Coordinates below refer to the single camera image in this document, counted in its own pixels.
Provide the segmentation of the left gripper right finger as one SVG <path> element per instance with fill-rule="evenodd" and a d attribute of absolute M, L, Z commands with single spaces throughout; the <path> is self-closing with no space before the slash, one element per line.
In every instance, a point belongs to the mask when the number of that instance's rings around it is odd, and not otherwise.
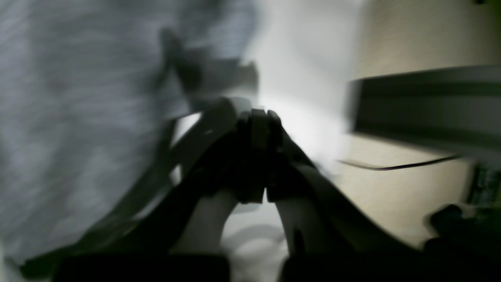
<path fill-rule="evenodd" d="M 440 282 L 446 267 L 391 236 L 324 177 L 268 111 L 268 200 L 289 257 L 281 282 Z"/>

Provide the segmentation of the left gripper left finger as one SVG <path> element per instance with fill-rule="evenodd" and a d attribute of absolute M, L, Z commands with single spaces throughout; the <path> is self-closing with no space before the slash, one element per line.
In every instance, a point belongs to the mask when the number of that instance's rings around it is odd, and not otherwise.
<path fill-rule="evenodd" d="M 140 224 L 104 251 L 62 261 L 54 282 L 230 282 L 220 248 L 239 203 L 263 201 L 269 114 L 244 112 Z"/>

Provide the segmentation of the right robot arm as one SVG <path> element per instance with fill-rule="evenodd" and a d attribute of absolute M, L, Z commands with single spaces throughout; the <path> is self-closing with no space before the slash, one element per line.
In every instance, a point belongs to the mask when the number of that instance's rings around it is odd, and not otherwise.
<path fill-rule="evenodd" d="M 500 262 L 500 234 L 465 218 L 460 207 L 448 205 L 433 213 L 428 223 L 437 236 L 426 241 L 425 252 L 455 253 Z"/>

